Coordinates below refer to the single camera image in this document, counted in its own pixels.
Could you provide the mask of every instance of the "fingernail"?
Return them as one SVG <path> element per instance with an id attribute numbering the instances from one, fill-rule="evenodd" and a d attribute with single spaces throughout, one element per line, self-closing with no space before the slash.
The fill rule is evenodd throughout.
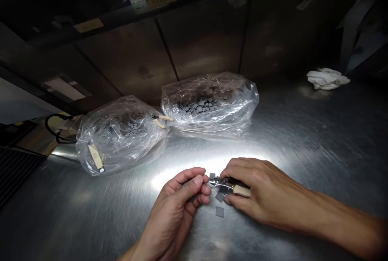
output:
<path id="1" fill-rule="evenodd" d="M 195 185 L 199 185 L 199 184 L 202 184 L 203 177 L 202 177 L 202 175 L 197 175 L 197 176 L 194 177 L 193 180 L 194 180 Z"/>
<path id="2" fill-rule="evenodd" d="M 227 205 L 230 205 L 230 201 L 229 201 L 227 198 L 224 198 L 224 202 L 225 202 Z"/>

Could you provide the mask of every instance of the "vent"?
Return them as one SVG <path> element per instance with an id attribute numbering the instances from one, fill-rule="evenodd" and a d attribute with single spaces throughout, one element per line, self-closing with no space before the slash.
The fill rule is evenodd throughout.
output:
<path id="1" fill-rule="evenodd" d="M 0 147 L 0 210 L 45 160 L 45 156 Z"/>

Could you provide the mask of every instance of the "metal table surface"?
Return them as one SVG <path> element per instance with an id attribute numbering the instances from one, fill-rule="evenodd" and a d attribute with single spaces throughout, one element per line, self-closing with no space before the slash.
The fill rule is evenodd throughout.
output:
<path id="1" fill-rule="evenodd" d="M 357 82 L 333 91 L 306 82 L 258 87 L 260 103 L 243 141 L 172 130 L 137 167 L 102 178 L 80 168 L 74 147 L 58 146 L 0 212 L 0 258 L 114 260 L 141 235 L 167 180 L 194 166 L 219 174 L 241 156 L 269 160 L 310 189 L 387 217 L 386 96 Z M 357 259 L 325 241 L 260 225 L 220 204 L 212 190 L 179 260 Z"/>

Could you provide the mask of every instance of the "clear plastic bag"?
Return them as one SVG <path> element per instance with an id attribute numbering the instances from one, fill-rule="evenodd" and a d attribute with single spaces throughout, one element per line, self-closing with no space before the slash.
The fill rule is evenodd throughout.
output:
<path id="1" fill-rule="evenodd" d="M 162 86 L 163 112 L 175 120 L 171 126 L 182 131 L 241 139 L 258 103 L 256 84 L 230 72 Z M 198 104 L 204 112 L 199 112 Z"/>
<path id="2" fill-rule="evenodd" d="M 169 132 L 168 122 L 152 116 L 162 114 L 133 95 L 121 97 L 89 112 L 82 118 L 76 150 L 84 169 L 92 176 L 111 175 L 134 166 Z M 89 146 L 98 151 L 103 172 Z"/>

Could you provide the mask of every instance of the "white towel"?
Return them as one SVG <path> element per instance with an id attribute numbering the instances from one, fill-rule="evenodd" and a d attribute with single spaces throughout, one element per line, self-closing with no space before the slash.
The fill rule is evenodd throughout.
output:
<path id="1" fill-rule="evenodd" d="M 341 72 L 330 68 L 318 68 L 318 71 L 309 71 L 306 76 L 307 80 L 314 84 L 315 89 L 331 90 L 350 82 L 350 79 Z"/>

